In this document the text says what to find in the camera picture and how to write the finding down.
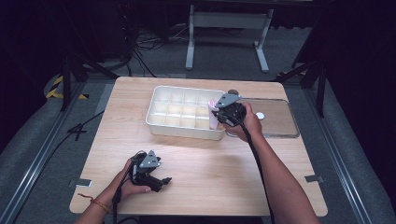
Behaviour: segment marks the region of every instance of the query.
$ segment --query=gray carpet floor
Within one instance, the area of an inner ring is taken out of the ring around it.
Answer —
[[[172,42],[171,38],[172,43],[167,43],[159,49],[141,50],[141,58],[150,71],[159,77],[267,81],[275,78],[279,72],[291,70],[291,64],[309,32],[310,29],[270,29],[264,44],[264,54],[270,67],[267,74],[261,71],[252,47],[252,42],[260,36],[260,33],[255,31],[237,31],[230,34],[207,29],[198,32],[195,37],[196,50],[191,71],[184,68],[187,54],[185,35],[178,36],[179,39],[175,42]],[[105,65],[113,63],[117,62],[108,61]],[[130,67],[133,76],[150,77],[149,71],[137,59],[133,58],[130,61]],[[128,76],[126,66],[113,72]],[[309,106],[306,97],[307,93],[315,93],[316,87],[312,90],[302,90],[296,85],[298,80],[299,77],[293,77],[284,83],[284,87],[315,173],[324,179],[320,187],[329,213],[320,220],[323,223],[360,223],[340,180],[340,174],[334,168],[329,145],[318,125],[318,116]],[[47,93],[52,83],[53,79],[49,80],[43,94]],[[82,93],[89,94],[90,97],[77,100],[72,105],[54,140],[53,148],[64,140],[67,130],[89,120],[105,108],[113,84],[114,80],[101,74],[90,74],[82,90]],[[61,106],[62,99],[48,99],[0,155],[2,213],[51,131],[60,114]],[[326,87],[324,113],[324,120],[372,223],[396,223],[388,195],[365,158],[329,84]],[[35,183],[16,223],[71,223],[76,219],[78,215],[72,214],[69,210],[75,189],[71,183],[79,179],[100,120],[99,116],[87,123],[84,126],[87,132],[77,141],[76,136],[71,135],[57,148]],[[264,217],[263,222],[270,223],[269,217]]]

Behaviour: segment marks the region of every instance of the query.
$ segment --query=light wood surface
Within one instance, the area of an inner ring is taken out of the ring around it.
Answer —
[[[257,164],[247,143],[224,134],[219,141],[154,135],[145,122],[154,88],[160,85],[238,90],[244,97],[287,100],[279,83],[120,77],[110,95],[81,178],[89,188],[77,187],[70,210],[82,213],[90,203],[78,193],[98,195],[137,151],[153,149],[161,166],[152,176],[172,177],[160,192],[133,195],[119,205],[120,214],[194,216],[268,216],[268,205]],[[302,137],[268,138],[279,158],[303,186],[315,212],[327,214]]]

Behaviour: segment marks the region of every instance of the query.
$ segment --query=bracelet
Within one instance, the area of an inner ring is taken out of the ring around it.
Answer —
[[[79,193],[78,195],[81,196],[81,197],[84,197],[84,198],[90,198],[90,199],[91,199],[91,203],[96,203],[96,204],[98,204],[98,205],[101,206],[108,214],[110,214],[110,209],[109,209],[107,206],[105,206],[103,203],[101,203],[101,202],[97,201],[96,199],[94,199],[93,197],[91,197],[91,196],[86,196],[86,195],[83,195],[83,194],[81,194],[81,193]]]

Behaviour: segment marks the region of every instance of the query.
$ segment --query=container with compartments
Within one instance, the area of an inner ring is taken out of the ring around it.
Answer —
[[[223,128],[209,128],[207,103],[218,100],[224,91],[158,86],[146,116],[151,133],[220,140]]]

